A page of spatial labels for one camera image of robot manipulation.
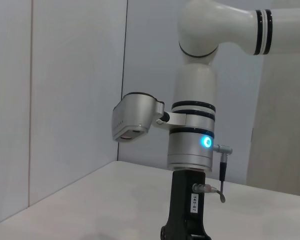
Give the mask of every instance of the white table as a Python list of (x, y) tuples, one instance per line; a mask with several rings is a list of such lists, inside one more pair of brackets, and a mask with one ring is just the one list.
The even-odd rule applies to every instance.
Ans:
[[(160, 240), (171, 179), (167, 170), (112, 162), (0, 223), (0, 240)], [(205, 197), (212, 240), (300, 240), (300, 196), (224, 188), (225, 203), (217, 194)]]

